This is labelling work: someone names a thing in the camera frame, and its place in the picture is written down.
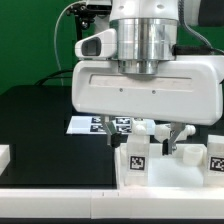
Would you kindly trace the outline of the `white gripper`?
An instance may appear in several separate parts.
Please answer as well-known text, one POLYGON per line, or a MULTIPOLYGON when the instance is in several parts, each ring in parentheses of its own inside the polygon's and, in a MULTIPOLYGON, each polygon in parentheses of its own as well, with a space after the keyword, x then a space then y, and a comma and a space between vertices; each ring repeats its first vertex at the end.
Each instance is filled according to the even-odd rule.
MULTIPOLYGON (((212 125, 223 114, 224 56, 179 56, 155 75, 122 74, 115 61, 81 61, 73 72, 72 103, 79 112, 172 122, 162 155, 176 150, 185 124, 212 125)), ((107 144, 121 133, 109 116, 101 122, 107 144)))

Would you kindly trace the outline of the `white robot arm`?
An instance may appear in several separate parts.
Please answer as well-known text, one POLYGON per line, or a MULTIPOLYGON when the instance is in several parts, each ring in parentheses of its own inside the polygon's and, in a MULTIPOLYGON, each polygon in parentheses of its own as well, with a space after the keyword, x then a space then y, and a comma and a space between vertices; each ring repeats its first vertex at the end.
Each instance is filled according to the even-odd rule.
POLYGON ((79 112, 168 121, 163 153, 187 124, 223 114, 224 57, 176 45, 184 0, 111 0, 108 26, 75 45, 72 103, 79 112))

